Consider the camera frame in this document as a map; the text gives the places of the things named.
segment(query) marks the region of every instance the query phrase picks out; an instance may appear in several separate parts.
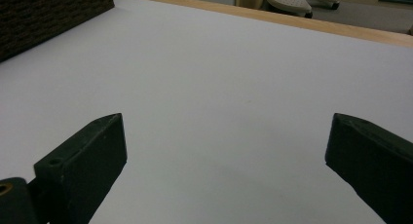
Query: white table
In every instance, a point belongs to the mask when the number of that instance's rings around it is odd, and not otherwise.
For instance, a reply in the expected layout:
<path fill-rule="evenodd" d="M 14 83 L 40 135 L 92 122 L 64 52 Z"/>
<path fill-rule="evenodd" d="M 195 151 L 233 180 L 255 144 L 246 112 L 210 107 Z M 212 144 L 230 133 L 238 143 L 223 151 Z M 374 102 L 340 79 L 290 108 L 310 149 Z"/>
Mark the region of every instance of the white table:
<path fill-rule="evenodd" d="M 324 164 L 333 113 L 412 141 L 413 51 L 146 0 L 0 64 L 0 177 L 122 112 L 91 223 L 383 223 Z"/>

